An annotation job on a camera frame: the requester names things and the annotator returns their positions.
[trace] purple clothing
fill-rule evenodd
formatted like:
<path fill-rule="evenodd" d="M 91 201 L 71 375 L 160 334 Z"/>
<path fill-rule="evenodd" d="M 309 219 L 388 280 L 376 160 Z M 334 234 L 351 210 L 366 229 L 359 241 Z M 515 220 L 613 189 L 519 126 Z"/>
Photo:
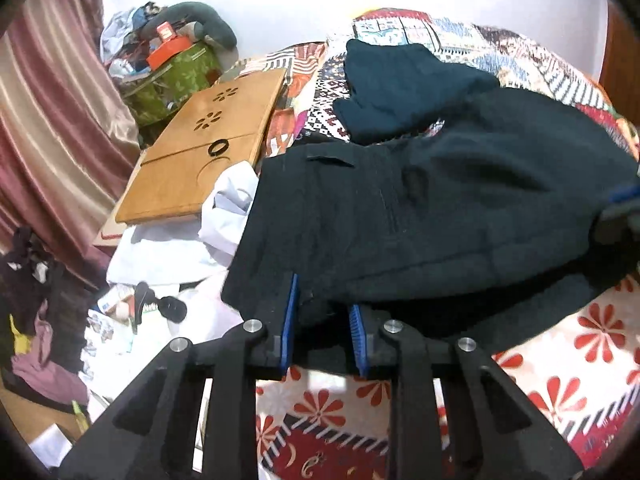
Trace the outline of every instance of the purple clothing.
<path fill-rule="evenodd" d="M 47 307 L 45 300 L 35 319 L 36 335 L 31 341 L 31 351 L 11 358 L 14 374 L 23 378 L 31 388 L 47 399 L 61 404 L 71 404 L 72 400 L 76 400 L 79 404 L 86 405 L 89 394 L 80 377 L 49 360 L 53 329 L 42 319 Z"/>

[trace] bamboo lap desk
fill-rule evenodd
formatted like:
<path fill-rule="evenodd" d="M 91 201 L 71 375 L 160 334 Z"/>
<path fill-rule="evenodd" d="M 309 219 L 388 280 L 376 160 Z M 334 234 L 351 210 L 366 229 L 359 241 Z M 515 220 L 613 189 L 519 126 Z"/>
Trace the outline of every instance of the bamboo lap desk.
<path fill-rule="evenodd" d="M 284 69 L 257 72 L 191 96 L 147 150 L 116 221 L 199 213 L 220 173 L 242 160 L 257 162 L 284 75 Z M 209 155 L 212 143 L 224 139 L 228 148 Z"/>

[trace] wooden board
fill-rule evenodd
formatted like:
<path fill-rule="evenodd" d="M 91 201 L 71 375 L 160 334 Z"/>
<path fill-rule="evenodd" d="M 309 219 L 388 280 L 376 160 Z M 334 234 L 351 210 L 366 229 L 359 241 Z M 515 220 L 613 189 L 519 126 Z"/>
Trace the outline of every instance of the wooden board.
<path fill-rule="evenodd" d="M 600 84 L 616 111 L 640 124 L 640 40 L 613 4 L 609 4 L 607 47 Z"/>
<path fill-rule="evenodd" d="M 222 171 L 242 160 L 255 164 L 285 72 L 257 72 L 194 94 L 147 150 L 116 221 L 196 214 Z M 219 139 L 229 148 L 212 158 L 207 150 Z"/>

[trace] black fabric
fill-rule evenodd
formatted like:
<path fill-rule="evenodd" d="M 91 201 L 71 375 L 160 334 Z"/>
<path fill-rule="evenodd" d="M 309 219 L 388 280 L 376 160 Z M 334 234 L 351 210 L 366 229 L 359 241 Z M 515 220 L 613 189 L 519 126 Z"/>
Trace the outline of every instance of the black fabric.
<path fill-rule="evenodd" d="M 34 276 L 39 263 L 47 266 L 45 283 Z M 86 345 L 86 313 L 96 299 L 96 292 L 57 262 L 30 227 L 18 228 L 12 250 L 0 258 L 0 367 L 12 369 L 14 336 L 9 314 L 18 332 L 33 336 L 36 314 L 47 300 L 46 320 L 54 333 L 49 359 L 78 373 Z"/>
<path fill-rule="evenodd" d="M 33 277 L 44 249 L 30 227 L 18 228 L 13 242 L 12 250 L 0 258 L 0 301 L 13 316 L 18 332 L 33 336 L 33 322 L 47 293 L 46 287 Z"/>
<path fill-rule="evenodd" d="M 76 374 L 83 366 L 80 355 L 86 345 L 87 311 L 96 303 L 97 295 L 55 260 L 49 263 L 47 287 L 46 319 L 53 330 L 49 359 Z"/>
<path fill-rule="evenodd" d="M 367 145 L 424 130 L 469 94 L 499 88 L 491 74 L 443 63 L 421 44 L 377 46 L 347 42 L 344 75 L 349 99 L 334 112 L 351 136 Z"/>
<path fill-rule="evenodd" d="M 608 197 L 637 184 L 636 162 L 602 127 L 520 89 L 441 112 L 434 137 L 308 144 L 264 161 L 222 299 L 253 317 L 284 271 L 298 273 L 299 364 L 353 371 L 352 303 L 505 350 L 637 262 L 637 243 L 590 239 Z"/>

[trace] bed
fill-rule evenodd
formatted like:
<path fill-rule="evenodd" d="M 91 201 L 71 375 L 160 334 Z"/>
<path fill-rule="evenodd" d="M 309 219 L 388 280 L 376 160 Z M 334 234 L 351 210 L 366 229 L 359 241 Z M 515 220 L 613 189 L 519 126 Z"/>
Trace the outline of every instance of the bed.
<path fill-rule="evenodd" d="M 241 60 L 225 80 L 286 68 L 286 101 L 274 111 L 264 156 L 283 153 L 297 139 L 348 140 L 334 114 L 349 94 L 342 63 L 346 41 L 421 43 L 443 62 L 493 73 L 502 86 L 540 92 L 574 106 L 604 127 L 636 160 L 639 137 L 606 92 L 587 75 L 529 38 L 495 27 L 436 18 L 424 12 L 377 9 L 334 30 L 325 43 L 305 43 Z M 432 124 L 424 134 L 436 135 Z M 578 454 L 594 465 L 624 424 L 640 390 L 640 275 L 624 278 L 579 312 L 494 360 L 512 377 Z M 258 460 L 284 480 L 383 478 L 390 385 L 292 366 L 281 381 L 256 386 Z M 446 410 L 436 397 L 446 460 Z"/>

